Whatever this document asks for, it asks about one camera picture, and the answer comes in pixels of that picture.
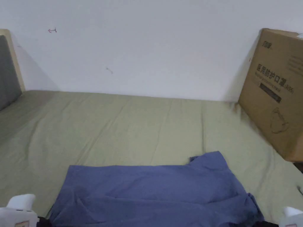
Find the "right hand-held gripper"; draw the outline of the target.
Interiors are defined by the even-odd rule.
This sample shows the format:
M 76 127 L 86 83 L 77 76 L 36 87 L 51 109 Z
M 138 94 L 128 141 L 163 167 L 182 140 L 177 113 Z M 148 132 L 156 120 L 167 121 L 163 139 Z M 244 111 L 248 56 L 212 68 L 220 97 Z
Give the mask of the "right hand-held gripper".
M 257 221 L 254 227 L 302 227 L 303 226 L 303 211 L 293 207 L 284 207 L 284 216 L 278 224 Z

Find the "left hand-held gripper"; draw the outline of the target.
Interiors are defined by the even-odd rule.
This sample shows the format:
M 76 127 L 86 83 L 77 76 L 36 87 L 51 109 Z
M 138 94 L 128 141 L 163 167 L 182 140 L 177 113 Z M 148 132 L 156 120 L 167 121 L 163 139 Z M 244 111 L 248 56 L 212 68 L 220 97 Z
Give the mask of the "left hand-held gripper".
M 7 206 L 0 208 L 1 227 L 51 227 L 51 222 L 32 210 L 36 196 L 22 194 L 13 196 Z

